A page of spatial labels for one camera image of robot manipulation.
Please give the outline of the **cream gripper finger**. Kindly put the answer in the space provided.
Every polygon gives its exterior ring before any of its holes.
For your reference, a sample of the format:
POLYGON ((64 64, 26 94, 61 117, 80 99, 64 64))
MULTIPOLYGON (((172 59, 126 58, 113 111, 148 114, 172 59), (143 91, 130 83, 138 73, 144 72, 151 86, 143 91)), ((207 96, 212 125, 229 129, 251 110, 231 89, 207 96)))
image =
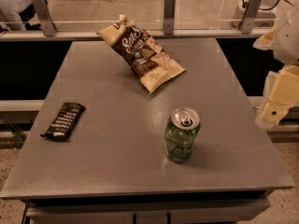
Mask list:
POLYGON ((274 35, 277 27, 272 27, 266 34, 262 35, 253 43, 253 47, 259 50, 272 50, 274 46, 274 35))
POLYGON ((270 129, 288 114, 299 101, 299 66, 284 65, 277 73, 270 71, 263 87, 263 100, 255 124, 270 129))

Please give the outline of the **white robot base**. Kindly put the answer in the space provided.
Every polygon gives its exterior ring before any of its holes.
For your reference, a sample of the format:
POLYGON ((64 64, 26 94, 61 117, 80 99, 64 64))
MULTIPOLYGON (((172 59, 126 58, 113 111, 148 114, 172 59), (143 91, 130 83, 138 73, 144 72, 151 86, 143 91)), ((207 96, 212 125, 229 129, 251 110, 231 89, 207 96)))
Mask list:
MULTIPOLYGON (((280 0, 263 0, 256 15, 255 27, 272 27, 275 23, 277 12, 276 6, 280 0)), ((238 27, 243 19, 248 1, 240 0, 233 16, 232 25, 238 27)))

